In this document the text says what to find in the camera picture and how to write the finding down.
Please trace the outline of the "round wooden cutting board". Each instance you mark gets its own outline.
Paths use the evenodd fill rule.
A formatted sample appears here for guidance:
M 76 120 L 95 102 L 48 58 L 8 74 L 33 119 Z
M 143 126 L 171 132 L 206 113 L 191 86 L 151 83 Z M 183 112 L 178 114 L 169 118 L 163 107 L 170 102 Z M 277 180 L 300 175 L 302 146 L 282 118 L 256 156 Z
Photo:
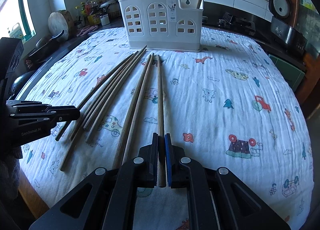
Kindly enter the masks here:
M 52 12 L 48 18 L 48 29 L 53 36 L 63 31 L 62 36 L 57 39 L 60 42 L 71 38 L 74 35 L 75 26 L 70 12 L 68 10 Z

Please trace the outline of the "white cartoon-print cloth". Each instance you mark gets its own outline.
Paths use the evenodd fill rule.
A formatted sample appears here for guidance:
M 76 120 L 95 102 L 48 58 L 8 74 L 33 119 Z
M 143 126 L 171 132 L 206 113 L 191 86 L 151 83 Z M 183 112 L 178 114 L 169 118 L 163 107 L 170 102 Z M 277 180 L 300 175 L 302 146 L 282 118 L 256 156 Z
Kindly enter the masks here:
M 79 138 L 60 171 L 76 122 L 59 141 L 50 136 L 23 146 L 20 166 L 48 205 L 55 205 L 95 168 L 112 169 L 132 96 L 148 58 L 143 56 L 115 95 L 90 141 Z M 157 73 L 162 73 L 164 129 L 174 145 L 206 168 L 227 167 L 291 229 L 311 205 L 313 158 L 295 94 L 253 40 L 203 28 L 201 51 L 155 51 L 130 155 L 158 129 Z

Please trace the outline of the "pink cloth rag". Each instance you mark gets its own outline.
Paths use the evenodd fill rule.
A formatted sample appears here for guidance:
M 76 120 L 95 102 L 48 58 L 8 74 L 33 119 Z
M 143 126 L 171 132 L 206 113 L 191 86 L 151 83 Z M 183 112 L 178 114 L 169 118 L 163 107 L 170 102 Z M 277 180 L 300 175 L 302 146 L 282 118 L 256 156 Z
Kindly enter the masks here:
M 93 32 L 93 31 L 96 31 L 98 28 L 99 28 L 98 25 L 85 26 L 85 27 L 83 27 L 83 28 L 81 28 L 81 29 L 79 29 L 77 31 L 76 36 L 77 37 L 81 37 L 81 36 L 87 35 L 87 34 Z

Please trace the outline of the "white plastic utensil holder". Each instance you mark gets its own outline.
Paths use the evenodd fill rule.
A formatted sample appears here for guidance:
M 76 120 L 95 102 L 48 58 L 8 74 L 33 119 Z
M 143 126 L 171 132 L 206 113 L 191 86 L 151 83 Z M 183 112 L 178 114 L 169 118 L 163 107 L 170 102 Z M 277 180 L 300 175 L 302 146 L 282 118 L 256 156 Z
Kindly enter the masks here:
M 203 6 L 198 0 L 119 0 L 133 49 L 200 51 Z

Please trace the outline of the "pressure cooker pot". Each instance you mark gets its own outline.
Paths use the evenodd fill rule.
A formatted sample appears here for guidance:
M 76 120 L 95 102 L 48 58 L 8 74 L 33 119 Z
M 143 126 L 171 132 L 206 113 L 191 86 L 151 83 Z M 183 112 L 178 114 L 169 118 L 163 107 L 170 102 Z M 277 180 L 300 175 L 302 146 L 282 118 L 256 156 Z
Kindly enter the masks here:
M 117 19 L 121 17 L 120 0 L 109 0 L 100 5 L 101 13 L 108 14 L 109 19 Z

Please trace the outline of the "green-capped oil bottle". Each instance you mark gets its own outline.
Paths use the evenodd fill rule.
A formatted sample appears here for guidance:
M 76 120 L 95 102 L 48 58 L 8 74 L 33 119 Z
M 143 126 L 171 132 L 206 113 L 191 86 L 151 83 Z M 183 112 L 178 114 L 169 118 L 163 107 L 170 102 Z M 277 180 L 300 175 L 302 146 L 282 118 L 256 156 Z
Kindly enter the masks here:
M 87 13 L 86 13 L 86 4 L 81 2 L 81 16 L 83 18 L 84 24 L 87 24 Z

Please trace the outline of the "black rice cooker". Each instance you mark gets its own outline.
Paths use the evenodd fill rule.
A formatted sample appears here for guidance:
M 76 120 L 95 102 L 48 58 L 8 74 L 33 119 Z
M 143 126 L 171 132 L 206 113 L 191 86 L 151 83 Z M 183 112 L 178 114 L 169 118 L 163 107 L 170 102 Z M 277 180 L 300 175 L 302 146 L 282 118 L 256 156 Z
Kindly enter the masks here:
M 290 51 L 302 55 L 307 39 L 289 24 L 292 15 L 291 0 L 268 0 L 268 8 L 273 14 L 271 32 Z

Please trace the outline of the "black gas stove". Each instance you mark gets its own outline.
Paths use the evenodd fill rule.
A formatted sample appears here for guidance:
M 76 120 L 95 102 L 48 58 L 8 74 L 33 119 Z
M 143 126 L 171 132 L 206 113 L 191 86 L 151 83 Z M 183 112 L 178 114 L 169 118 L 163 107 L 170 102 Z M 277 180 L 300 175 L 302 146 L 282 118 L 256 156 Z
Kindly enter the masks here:
M 217 20 L 213 18 L 203 16 L 203 25 L 224 29 L 248 36 L 253 36 L 256 33 L 255 23 L 244 18 L 237 17 L 228 12 L 225 12 L 223 16 Z

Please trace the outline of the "small white jar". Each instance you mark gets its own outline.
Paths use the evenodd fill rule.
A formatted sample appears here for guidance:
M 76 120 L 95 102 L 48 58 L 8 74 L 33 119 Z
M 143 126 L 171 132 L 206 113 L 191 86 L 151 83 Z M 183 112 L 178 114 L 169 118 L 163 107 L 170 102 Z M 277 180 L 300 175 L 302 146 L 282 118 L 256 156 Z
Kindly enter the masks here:
M 100 16 L 100 23 L 102 26 L 110 24 L 110 20 L 107 13 Z

